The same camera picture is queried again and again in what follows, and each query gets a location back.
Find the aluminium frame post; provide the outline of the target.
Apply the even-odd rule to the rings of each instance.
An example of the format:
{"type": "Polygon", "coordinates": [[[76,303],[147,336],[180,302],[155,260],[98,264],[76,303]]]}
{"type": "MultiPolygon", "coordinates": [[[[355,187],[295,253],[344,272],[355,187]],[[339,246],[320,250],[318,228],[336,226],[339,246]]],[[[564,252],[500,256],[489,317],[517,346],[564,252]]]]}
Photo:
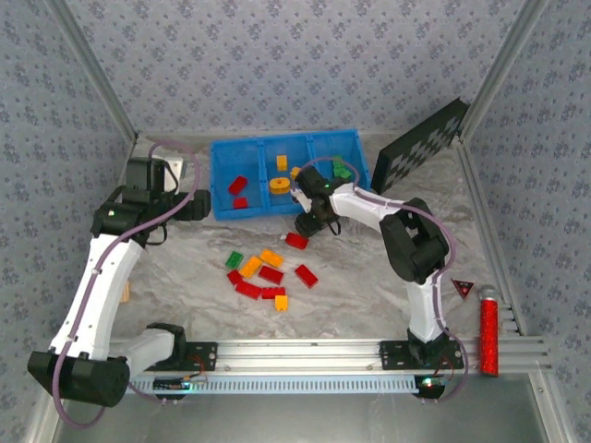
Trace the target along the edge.
{"type": "Polygon", "coordinates": [[[66,0],[43,0],[43,2],[52,13],[58,27],[64,34],[90,83],[96,89],[114,124],[123,137],[134,145],[137,132],[66,0]]]}
{"type": "Polygon", "coordinates": [[[524,0],[488,73],[460,125],[459,139],[467,144],[484,118],[509,71],[550,0],[524,0]]]}

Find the left aluminium floor rail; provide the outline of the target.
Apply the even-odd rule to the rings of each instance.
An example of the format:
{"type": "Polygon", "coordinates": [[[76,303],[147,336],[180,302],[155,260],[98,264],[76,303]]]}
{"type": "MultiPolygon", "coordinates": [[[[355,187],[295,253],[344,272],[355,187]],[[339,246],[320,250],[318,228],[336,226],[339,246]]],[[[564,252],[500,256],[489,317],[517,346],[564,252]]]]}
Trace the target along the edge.
{"type": "Polygon", "coordinates": [[[28,369],[47,394],[33,409],[26,443],[52,443],[59,422],[90,428],[125,395],[129,368],[121,360],[109,361],[107,354],[116,309],[139,258],[140,246],[129,238],[138,231],[101,234],[90,241],[87,266],[65,322],[48,352],[30,356],[28,369]],[[93,391],[93,372],[124,376],[112,401],[93,391]]]}

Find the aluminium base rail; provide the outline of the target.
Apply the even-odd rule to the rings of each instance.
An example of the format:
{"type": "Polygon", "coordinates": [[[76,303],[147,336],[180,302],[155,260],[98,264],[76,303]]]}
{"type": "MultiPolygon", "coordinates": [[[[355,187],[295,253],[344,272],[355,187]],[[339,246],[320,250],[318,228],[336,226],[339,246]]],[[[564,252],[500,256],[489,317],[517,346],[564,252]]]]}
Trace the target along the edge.
{"type": "MultiPolygon", "coordinates": [[[[478,339],[463,339],[468,370],[479,370],[478,339]]],[[[381,372],[380,339],[228,340],[218,342],[216,372],[231,375],[316,375],[381,372]]],[[[541,337],[499,338],[501,375],[547,372],[552,368],[541,337]]],[[[429,370],[391,370],[426,374],[429,370]]]]}

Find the right aluminium floor rail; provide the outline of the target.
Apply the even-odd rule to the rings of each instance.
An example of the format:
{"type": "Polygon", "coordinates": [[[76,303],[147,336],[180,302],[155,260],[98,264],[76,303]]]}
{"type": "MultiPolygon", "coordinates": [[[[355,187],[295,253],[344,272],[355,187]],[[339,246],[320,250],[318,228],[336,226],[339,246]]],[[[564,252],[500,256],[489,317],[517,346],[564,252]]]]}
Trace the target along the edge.
{"type": "Polygon", "coordinates": [[[467,195],[474,211],[476,228],[492,275],[492,284],[500,293],[501,300],[512,308],[513,323],[516,328],[515,333],[526,336],[528,330],[525,324],[525,316],[513,287],[497,230],[490,215],[484,189],[480,183],[470,149],[459,138],[455,138],[452,145],[464,176],[467,195]]]}

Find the right black mount plate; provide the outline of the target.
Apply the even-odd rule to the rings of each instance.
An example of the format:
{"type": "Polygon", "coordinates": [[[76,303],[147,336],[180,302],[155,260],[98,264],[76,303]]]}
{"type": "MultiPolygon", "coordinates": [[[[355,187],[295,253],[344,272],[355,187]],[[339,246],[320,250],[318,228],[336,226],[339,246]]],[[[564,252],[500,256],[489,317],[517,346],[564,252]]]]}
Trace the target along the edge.
{"type": "Polygon", "coordinates": [[[439,344],[381,341],[379,356],[384,370],[464,369],[463,353],[457,341],[439,344]]]}

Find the black checkered board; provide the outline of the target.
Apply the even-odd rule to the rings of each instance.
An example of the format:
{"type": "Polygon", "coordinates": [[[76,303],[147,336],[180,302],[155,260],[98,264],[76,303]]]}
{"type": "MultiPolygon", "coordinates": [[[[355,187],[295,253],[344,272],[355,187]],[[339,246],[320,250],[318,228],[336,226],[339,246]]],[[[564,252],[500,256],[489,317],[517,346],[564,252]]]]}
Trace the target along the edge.
{"type": "Polygon", "coordinates": [[[382,195],[441,150],[458,132],[469,105],[456,99],[380,150],[371,189],[382,195]]]}

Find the blue three-compartment plastic bin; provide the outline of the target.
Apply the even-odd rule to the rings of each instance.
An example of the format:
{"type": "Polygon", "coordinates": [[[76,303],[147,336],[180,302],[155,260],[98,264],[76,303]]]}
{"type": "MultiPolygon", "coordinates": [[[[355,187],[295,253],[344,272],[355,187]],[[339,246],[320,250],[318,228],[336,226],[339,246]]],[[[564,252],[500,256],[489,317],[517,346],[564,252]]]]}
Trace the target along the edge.
{"type": "Polygon", "coordinates": [[[269,181],[276,177],[288,178],[293,167],[318,157],[335,155],[342,156],[350,164],[348,171],[360,173],[359,186],[369,188],[371,179],[365,152],[354,129],[213,141],[211,199],[215,219],[230,221],[301,212],[301,207],[288,194],[273,195],[269,181]],[[278,155],[287,156],[285,172],[277,171],[278,155]],[[238,175],[244,175],[248,184],[238,196],[233,196],[228,186],[238,175]],[[247,209],[233,209],[233,199],[239,197],[247,198],[247,209]]]}

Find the right aluminium frame post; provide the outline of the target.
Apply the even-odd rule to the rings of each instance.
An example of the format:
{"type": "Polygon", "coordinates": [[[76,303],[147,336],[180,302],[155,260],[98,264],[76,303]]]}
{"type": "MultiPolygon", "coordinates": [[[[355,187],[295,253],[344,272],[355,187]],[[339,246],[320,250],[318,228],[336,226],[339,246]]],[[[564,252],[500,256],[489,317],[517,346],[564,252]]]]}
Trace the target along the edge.
{"type": "Polygon", "coordinates": [[[524,0],[488,73],[460,125],[459,139],[467,144],[484,118],[509,71],[550,0],[524,0]]]}

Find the red glitter tube silver cap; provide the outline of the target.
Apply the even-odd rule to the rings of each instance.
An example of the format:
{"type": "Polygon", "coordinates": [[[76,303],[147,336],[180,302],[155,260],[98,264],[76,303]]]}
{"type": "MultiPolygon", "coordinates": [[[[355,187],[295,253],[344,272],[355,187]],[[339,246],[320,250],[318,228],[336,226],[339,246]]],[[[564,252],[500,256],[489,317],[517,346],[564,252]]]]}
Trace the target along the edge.
{"type": "Polygon", "coordinates": [[[478,292],[480,299],[479,368],[482,375],[499,376],[499,293],[492,285],[478,292]]]}

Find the left black mount plate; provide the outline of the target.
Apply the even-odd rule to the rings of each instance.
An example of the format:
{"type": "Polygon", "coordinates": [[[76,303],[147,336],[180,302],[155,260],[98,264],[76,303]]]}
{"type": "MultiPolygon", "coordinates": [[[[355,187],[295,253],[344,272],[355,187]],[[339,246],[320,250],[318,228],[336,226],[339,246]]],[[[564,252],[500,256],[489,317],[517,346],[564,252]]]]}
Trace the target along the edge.
{"type": "Polygon", "coordinates": [[[180,368],[188,372],[213,372],[216,369],[217,355],[217,342],[189,341],[180,368]]]}

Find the left aluminium frame post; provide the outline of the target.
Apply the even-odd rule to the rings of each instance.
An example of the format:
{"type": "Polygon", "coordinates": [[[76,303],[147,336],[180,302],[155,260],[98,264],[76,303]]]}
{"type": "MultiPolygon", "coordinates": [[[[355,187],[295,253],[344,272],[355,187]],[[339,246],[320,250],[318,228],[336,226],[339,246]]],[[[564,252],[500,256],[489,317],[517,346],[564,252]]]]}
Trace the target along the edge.
{"type": "Polygon", "coordinates": [[[58,27],[64,34],[90,83],[96,89],[114,124],[123,137],[134,145],[137,132],[66,0],[43,0],[43,2],[52,13],[58,27]]]}

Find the aluminium floor rail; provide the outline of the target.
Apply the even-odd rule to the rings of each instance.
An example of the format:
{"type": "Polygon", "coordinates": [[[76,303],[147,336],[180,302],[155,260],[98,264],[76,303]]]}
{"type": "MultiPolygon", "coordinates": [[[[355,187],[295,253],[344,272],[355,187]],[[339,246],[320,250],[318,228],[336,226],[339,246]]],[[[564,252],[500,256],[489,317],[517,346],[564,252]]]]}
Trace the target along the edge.
{"type": "Polygon", "coordinates": [[[140,246],[129,238],[138,231],[101,234],[90,241],[87,266],[65,322],[48,352],[30,356],[28,369],[47,394],[33,409],[26,443],[52,443],[59,422],[90,428],[125,395],[129,368],[121,360],[109,361],[107,354],[116,309],[139,258],[140,246]],[[93,372],[124,376],[112,401],[93,391],[93,372]]]}
{"type": "Polygon", "coordinates": [[[484,189],[480,183],[470,149],[459,138],[455,138],[452,145],[464,176],[467,195],[474,211],[476,228],[492,275],[492,284],[500,293],[501,300],[512,308],[513,323],[516,328],[515,333],[526,336],[528,330],[525,324],[525,316],[513,287],[497,230],[490,215],[484,189]]]}

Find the black mount plate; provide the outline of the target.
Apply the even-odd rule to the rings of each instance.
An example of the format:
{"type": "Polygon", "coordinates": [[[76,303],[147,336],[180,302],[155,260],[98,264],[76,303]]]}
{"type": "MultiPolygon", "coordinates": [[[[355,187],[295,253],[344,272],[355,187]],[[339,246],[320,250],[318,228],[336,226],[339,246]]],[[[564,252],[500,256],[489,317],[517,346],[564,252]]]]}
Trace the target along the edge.
{"type": "Polygon", "coordinates": [[[384,370],[464,369],[463,353],[457,341],[439,344],[381,341],[379,356],[384,370]]]}
{"type": "Polygon", "coordinates": [[[213,372],[216,369],[217,355],[217,342],[189,341],[180,368],[188,372],[213,372]]]}

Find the grey metal sheet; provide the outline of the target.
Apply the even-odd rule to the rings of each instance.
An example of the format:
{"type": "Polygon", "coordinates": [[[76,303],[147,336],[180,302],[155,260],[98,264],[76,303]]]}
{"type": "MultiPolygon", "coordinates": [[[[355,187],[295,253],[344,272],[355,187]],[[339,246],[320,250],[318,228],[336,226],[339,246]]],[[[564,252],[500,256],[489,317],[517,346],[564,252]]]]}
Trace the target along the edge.
{"type": "Polygon", "coordinates": [[[126,397],[88,430],[52,443],[549,443],[529,382],[478,378],[441,404],[411,395],[126,397]]]}

